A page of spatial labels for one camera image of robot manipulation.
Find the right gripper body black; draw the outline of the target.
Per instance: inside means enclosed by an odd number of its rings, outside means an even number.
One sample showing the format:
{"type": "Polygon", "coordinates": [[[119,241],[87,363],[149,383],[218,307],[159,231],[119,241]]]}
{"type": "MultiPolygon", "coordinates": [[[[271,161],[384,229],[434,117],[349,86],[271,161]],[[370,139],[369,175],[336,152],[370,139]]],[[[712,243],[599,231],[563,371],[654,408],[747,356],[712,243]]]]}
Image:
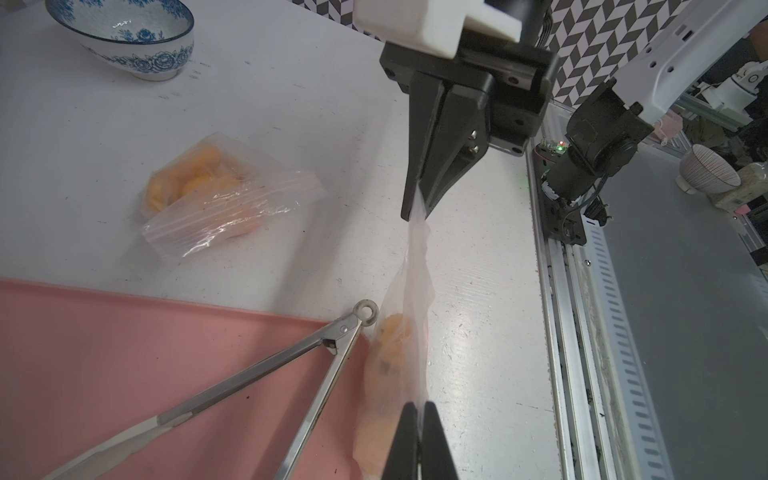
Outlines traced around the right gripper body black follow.
{"type": "Polygon", "coordinates": [[[534,45],[464,30],[451,59],[387,41],[380,64],[417,113],[434,122],[427,137],[442,123],[475,121],[466,131],[469,145],[521,155],[542,123],[558,59],[534,45]]]}

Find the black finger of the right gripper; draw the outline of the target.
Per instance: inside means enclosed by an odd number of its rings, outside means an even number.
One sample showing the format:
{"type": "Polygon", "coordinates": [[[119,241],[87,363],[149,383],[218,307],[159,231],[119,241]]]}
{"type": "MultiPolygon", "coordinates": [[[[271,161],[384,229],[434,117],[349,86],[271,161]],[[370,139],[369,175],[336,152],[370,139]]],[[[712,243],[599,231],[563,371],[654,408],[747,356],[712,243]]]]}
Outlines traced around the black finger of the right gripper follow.
{"type": "Polygon", "coordinates": [[[410,219],[416,189],[427,162],[435,124],[439,118],[445,86],[442,80],[416,72],[408,88],[408,169],[401,218],[410,219]]]}
{"type": "Polygon", "coordinates": [[[486,92],[466,86],[454,85],[444,95],[419,180],[427,216],[487,152],[488,103],[486,92]]]}

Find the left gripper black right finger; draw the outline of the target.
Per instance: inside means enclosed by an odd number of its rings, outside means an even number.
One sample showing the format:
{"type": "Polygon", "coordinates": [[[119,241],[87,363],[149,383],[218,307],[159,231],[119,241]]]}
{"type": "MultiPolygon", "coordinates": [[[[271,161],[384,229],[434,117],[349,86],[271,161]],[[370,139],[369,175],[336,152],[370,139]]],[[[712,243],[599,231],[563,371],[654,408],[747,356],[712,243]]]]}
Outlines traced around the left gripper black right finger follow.
{"type": "Polygon", "coordinates": [[[436,405],[425,403],[421,438],[421,478],[458,480],[458,473],[436,405]]]}

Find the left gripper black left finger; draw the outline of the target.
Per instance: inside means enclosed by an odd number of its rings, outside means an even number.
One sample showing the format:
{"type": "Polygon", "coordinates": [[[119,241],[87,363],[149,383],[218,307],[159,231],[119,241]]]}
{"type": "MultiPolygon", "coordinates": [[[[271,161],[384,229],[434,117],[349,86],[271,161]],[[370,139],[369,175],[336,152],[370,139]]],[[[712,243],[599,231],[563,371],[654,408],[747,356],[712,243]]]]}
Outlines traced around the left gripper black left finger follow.
{"type": "Polygon", "coordinates": [[[409,402],[402,409],[381,479],[416,480],[418,468],[418,411],[416,406],[409,402]]]}

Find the clear bag with pink contents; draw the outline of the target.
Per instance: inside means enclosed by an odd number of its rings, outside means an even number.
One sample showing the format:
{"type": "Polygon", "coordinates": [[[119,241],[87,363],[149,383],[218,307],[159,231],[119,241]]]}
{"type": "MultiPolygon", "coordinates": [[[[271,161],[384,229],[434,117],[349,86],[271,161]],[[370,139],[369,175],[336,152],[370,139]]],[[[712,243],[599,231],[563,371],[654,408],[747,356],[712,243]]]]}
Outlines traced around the clear bag with pink contents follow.
{"type": "Polygon", "coordinates": [[[370,337],[352,456],[364,479],[380,479],[405,404],[428,399],[428,318],[434,288],[427,263],[427,211],[420,194],[408,221],[408,246],[370,337]]]}

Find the yellow cookies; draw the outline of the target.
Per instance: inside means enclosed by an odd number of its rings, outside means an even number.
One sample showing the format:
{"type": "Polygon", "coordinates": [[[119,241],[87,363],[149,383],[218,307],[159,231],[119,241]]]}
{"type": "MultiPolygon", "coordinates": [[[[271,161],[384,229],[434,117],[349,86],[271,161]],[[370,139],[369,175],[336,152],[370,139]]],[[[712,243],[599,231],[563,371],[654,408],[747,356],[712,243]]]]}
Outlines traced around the yellow cookies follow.
{"type": "Polygon", "coordinates": [[[226,135],[210,135],[154,172],[144,195],[145,239],[211,242],[263,224],[273,160],[226,135]]]}

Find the clear resealable bag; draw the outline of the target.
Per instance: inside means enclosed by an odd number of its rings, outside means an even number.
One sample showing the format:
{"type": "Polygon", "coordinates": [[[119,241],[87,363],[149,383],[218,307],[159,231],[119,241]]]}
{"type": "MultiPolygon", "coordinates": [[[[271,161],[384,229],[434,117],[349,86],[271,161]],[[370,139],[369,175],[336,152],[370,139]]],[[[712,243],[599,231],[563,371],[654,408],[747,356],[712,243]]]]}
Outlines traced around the clear resealable bag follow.
{"type": "Polygon", "coordinates": [[[161,259],[176,262],[325,195],[314,172],[217,132],[153,172],[141,235],[161,259]]]}

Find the pink plastic tray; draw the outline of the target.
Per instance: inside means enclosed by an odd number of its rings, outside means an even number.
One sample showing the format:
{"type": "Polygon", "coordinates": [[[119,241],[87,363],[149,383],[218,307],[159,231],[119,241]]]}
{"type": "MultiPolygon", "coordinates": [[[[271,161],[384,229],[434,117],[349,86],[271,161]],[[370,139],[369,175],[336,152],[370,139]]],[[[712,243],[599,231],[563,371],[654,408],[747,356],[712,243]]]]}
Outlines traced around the pink plastic tray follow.
{"type": "MultiPolygon", "coordinates": [[[[1,475],[40,479],[350,311],[286,316],[1,284],[1,475]]],[[[330,366],[316,348],[162,435],[112,479],[271,479],[330,366]]]]}

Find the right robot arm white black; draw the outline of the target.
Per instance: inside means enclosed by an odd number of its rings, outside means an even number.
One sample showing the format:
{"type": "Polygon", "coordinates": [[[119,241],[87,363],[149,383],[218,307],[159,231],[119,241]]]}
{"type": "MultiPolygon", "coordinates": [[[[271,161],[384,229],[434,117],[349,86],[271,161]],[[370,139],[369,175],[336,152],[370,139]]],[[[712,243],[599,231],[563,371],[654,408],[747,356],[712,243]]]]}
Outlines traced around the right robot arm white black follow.
{"type": "MultiPolygon", "coordinates": [[[[542,122],[558,64],[538,40],[544,1],[359,1],[380,63],[409,97],[401,215],[431,211],[490,145],[520,152],[542,122]]],[[[615,175],[669,107],[767,14],[763,1],[694,1],[577,108],[543,181],[558,218],[615,175]]]]}

